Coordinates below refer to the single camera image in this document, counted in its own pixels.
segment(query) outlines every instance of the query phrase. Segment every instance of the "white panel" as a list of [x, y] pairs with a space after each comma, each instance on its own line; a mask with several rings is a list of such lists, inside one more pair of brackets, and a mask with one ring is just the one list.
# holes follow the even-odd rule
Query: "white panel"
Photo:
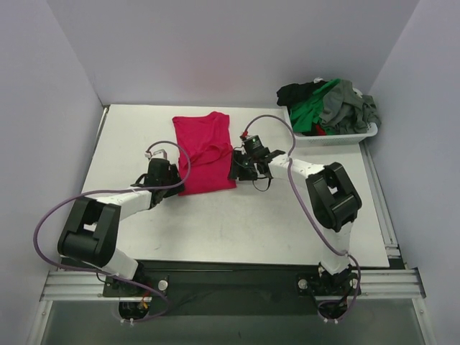
[[[32, 233], [81, 186], [102, 109], [45, 1], [2, 1], [0, 43], [0, 344], [24, 344], [49, 269]], [[40, 237], [48, 255], [64, 217]]]
[[[235, 147], [241, 145], [239, 135], [255, 116], [282, 117], [281, 109], [111, 106], [84, 190], [120, 189], [133, 183], [147, 171], [144, 151], [150, 144], [176, 141], [174, 116], [204, 116], [211, 111], [230, 116]], [[291, 145], [287, 129], [274, 119], [257, 121], [249, 132], [258, 134], [271, 150], [287, 150]], [[176, 148], [161, 147], [171, 162], [177, 162]], [[351, 253], [363, 266], [387, 267], [359, 146], [297, 148], [293, 157], [321, 165], [343, 164], [363, 203], [351, 232]], [[259, 188], [266, 186], [264, 180], [259, 183]], [[309, 201], [306, 188], [300, 188], [300, 194]], [[168, 198], [122, 221], [117, 247], [135, 259], [304, 265], [317, 265], [323, 249], [284, 180], [274, 180], [265, 193], [245, 182], [233, 190]]]
[[459, 17], [458, 1], [422, 0], [371, 90], [383, 118], [372, 155], [439, 344], [460, 339]]
[[48, 0], [104, 104], [274, 106], [375, 80], [418, 0]]

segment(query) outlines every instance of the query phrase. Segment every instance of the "cable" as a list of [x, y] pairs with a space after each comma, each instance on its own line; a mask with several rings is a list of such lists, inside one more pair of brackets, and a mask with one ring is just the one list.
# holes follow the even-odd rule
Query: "cable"
[[[315, 220], [313, 219], [313, 217], [311, 216], [310, 214], [310, 211], [308, 210], [307, 206], [305, 205], [305, 203], [303, 202], [302, 200], [302, 197], [300, 196], [299, 192], [298, 192], [298, 189], [297, 187], [295, 186], [294, 184], [294, 180], [293, 180], [293, 172], [291, 171], [291, 168], [293, 166], [293, 159], [290, 157], [291, 153], [294, 151], [295, 149], [295, 135], [294, 135], [294, 131], [292, 130], [292, 128], [288, 125], [288, 123], [286, 121], [284, 121], [283, 119], [275, 116], [275, 115], [260, 115], [256, 118], [254, 118], [253, 120], [251, 120], [246, 128], [244, 129], [244, 132], [247, 133], [249, 127], [258, 119], [261, 119], [261, 118], [264, 118], [264, 117], [270, 117], [272, 119], [276, 119], [280, 122], [282, 122], [287, 129], [289, 129], [289, 132], [290, 132], [290, 135], [291, 137], [293, 138], [293, 145], [292, 147], [289, 149], [289, 151], [287, 152], [287, 156], [289, 157], [289, 164], [287, 166], [287, 177], [289, 179], [289, 184], [291, 186], [291, 188], [293, 189], [293, 192], [295, 194], [295, 197], [297, 198], [299, 204], [300, 204], [300, 207], [302, 208], [303, 210], [303, 213], [307, 216], [308, 220], [310, 221], [312, 227], [315, 229], [315, 232], [317, 233], [317, 235], [320, 237], [321, 241], [326, 245], [326, 247], [329, 248], [329, 250], [331, 250], [335, 255], [338, 255], [340, 257], [348, 257], [351, 261], [354, 262], [355, 266], [356, 266], [356, 270], [358, 271], [358, 283], [356, 284], [356, 289], [354, 291], [354, 294], [353, 294], [353, 299], [351, 300], [351, 303], [348, 305], [348, 308], [346, 309], [345, 313], [340, 316], [339, 318], [337, 318], [336, 320], [331, 320], [331, 319], [328, 319], [328, 318], [325, 318], [321, 313], [319, 313], [318, 311], [318, 314], [320, 317], [324, 318], [327, 322], [339, 322], [339, 321], [342, 321], [344, 319], [345, 316], [347, 316], [349, 314], [349, 311], [354, 307], [354, 305], [356, 304], [356, 300], [357, 300], [357, 297], [358, 297], [358, 292], [359, 292], [359, 287], [361, 285], [361, 267], [359, 266], [357, 260], [353, 257], [353, 255], [351, 255], [350, 253], [348, 253], [347, 251], [344, 251], [344, 252], [339, 252], [338, 250], [336, 250], [327, 240], [327, 238], [323, 235], [323, 233], [321, 232], [321, 230], [318, 228], [318, 226], [316, 225], [316, 222]], [[321, 306], [325, 303], [327, 303], [328, 301], [324, 301], [324, 302], [321, 302], [318, 304], [318, 306]]]
[[[157, 146], [159, 144], [171, 144], [173, 146], [176, 146], [185, 155], [185, 158], [187, 159], [187, 163], [188, 163], [188, 170], [187, 170], [187, 173], [185, 174], [185, 177], [179, 183], [176, 183], [174, 185], [163, 185], [163, 186], [157, 186], [157, 187], [143, 187], [143, 188], [120, 189], [120, 190], [112, 190], [112, 189], [91, 190], [91, 191], [84, 192], [84, 193], [75, 195], [73, 197], [67, 198], [64, 201], [61, 201], [59, 204], [57, 204], [56, 206], [52, 207], [47, 213], [45, 213], [45, 215], [39, 220], [39, 222], [37, 223], [37, 225], [35, 227], [34, 236], [33, 236], [33, 243], [34, 243], [34, 249], [35, 249], [36, 253], [38, 254], [38, 256], [43, 261], [45, 261], [46, 263], [48, 263], [48, 264], [50, 264], [52, 266], [56, 266], [57, 268], [60, 268], [62, 270], [72, 270], [72, 271], [79, 271], [79, 272], [92, 272], [92, 273], [99, 273], [99, 274], [102, 274], [102, 275], [111, 275], [110, 272], [104, 272], [103, 270], [99, 270], [99, 269], [74, 267], [74, 266], [69, 266], [69, 265], [66, 265], [66, 264], [61, 264], [59, 262], [52, 261], [49, 257], [47, 257], [45, 254], [43, 254], [42, 250], [40, 249], [40, 246], [38, 245], [38, 234], [39, 234], [40, 229], [42, 228], [42, 225], [44, 224], [44, 222], [46, 222], [46, 220], [54, 212], [56, 212], [59, 208], [63, 207], [64, 205], [67, 205], [71, 201], [74, 201], [74, 200], [76, 200], [78, 198], [81, 198], [82, 196], [92, 196], [94, 194], [103, 194], [103, 193], [125, 194], [125, 193], [138, 192], [138, 191], [141, 191], [141, 190], [164, 190], [164, 189], [176, 188], [179, 185], [182, 185], [188, 179], [188, 176], [190, 175], [190, 169], [191, 169], [190, 158], [189, 158], [187, 152], [181, 146], [176, 144], [175, 142], [170, 142], [168, 140], [161, 140], [159, 142], [154, 142], [153, 144], [151, 144], [145, 150], [145, 152], [147, 154], [151, 155], [152, 153], [150, 152], [150, 150], [154, 146]], [[139, 319], [139, 320], [134, 320], [134, 322], [149, 321], [149, 320], [157, 318], [157, 317], [159, 317], [161, 315], [164, 315], [165, 313], [168, 312], [169, 306], [170, 306], [170, 301], [161, 292], [156, 291], [155, 289], [151, 288], [150, 286], [147, 286], [147, 285], [144, 285], [144, 284], [141, 284], [141, 283], [138, 283], [138, 282], [134, 282], [132, 280], [125, 279], [123, 277], [113, 276], [113, 278], [116, 279], [116, 280], [119, 280], [121, 282], [126, 282], [128, 284], [137, 286], [138, 288], [150, 291], [152, 294], [160, 297], [167, 304], [166, 309], [164, 309], [163, 311], [160, 311], [159, 313], [156, 313], [154, 315], [146, 316], [145, 318], [142, 318], [142, 319]]]
[[254, 183], [254, 181], [252, 181], [252, 185], [254, 186], [254, 188], [256, 188], [259, 192], [266, 192], [268, 190], [268, 188], [270, 188], [270, 185], [272, 184], [272, 179], [269, 178], [268, 179], [268, 184], [267, 184], [267, 187], [265, 189], [259, 189], [256, 184]]
[[100, 277], [99, 277], [99, 272], [96, 272], [96, 278], [98, 278], [98, 280], [100, 282], [103, 282], [104, 284], [106, 283], [105, 281], [103, 281]]

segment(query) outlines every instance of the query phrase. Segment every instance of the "pink cloth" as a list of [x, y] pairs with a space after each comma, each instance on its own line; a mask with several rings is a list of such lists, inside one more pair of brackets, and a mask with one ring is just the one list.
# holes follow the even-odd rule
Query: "pink cloth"
[[[208, 116], [172, 119], [178, 144], [189, 154], [192, 165], [185, 182], [185, 191], [180, 196], [208, 193], [216, 190], [236, 188], [229, 180], [231, 151], [228, 115], [213, 111]], [[187, 160], [181, 152], [179, 174], [187, 173]]]

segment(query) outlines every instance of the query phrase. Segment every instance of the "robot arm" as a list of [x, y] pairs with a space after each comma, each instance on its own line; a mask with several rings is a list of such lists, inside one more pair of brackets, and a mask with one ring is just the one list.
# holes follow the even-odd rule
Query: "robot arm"
[[176, 165], [164, 155], [149, 159], [146, 174], [132, 185], [132, 193], [82, 197], [75, 200], [57, 244], [59, 254], [102, 271], [129, 280], [142, 281], [142, 268], [138, 261], [116, 248], [119, 222], [140, 211], [149, 210], [182, 191], [184, 185], [164, 190], [136, 190], [142, 187], [174, 185], [180, 182]]
[[[283, 151], [270, 152], [258, 136], [241, 139], [244, 152], [234, 150], [229, 178], [254, 181], [262, 175], [289, 180], [290, 159]], [[311, 208], [326, 241], [338, 252], [349, 251], [351, 228], [362, 202], [344, 167], [339, 163], [325, 166], [294, 159], [290, 171], [294, 184], [308, 189]], [[334, 276], [349, 268], [347, 256], [336, 255], [323, 244], [320, 270]]]

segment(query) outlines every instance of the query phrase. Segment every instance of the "clothing pile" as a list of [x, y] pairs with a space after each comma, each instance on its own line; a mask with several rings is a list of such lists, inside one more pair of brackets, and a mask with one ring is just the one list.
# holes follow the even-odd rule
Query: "clothing pile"
[[353, 88], [349, 80], [290, 84], [277, 92], [294, 132], [306, 136], [366, 133], [367, 124], [381, 124], [374, 99]]

